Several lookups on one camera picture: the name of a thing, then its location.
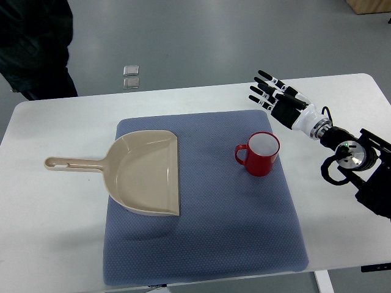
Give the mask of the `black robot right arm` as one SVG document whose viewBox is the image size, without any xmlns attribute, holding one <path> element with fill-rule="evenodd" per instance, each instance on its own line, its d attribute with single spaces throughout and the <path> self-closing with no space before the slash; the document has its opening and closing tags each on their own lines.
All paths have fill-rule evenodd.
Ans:
<svg viewBox="0 0 391 293">
<path fill-rule="evenodd" d="M 356 138 L 334 126 L 329 117 L 319 121 L 310 136 L 334 151 L 321 165 L 323 179 L 335 186 L 351 183 L 360 204 L 389 219 L 390 143 L 366 129 Z"/>
</svg>

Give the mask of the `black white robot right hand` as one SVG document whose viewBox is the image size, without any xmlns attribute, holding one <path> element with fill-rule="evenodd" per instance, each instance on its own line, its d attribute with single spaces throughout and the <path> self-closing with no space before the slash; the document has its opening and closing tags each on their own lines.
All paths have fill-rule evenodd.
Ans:
<svg viewBox="0 0 391 293">
<path fill-rule="evenodd" d="M 257 85 L 250 86 L 253 94 L 249 95 L 249 99 L 261 105 L 282 125 L 316 139 L 319 129 L 331 123 L 301 92 L 265 71 L 259 70 L 258 74 L 254 77 Z"/>
</svg>

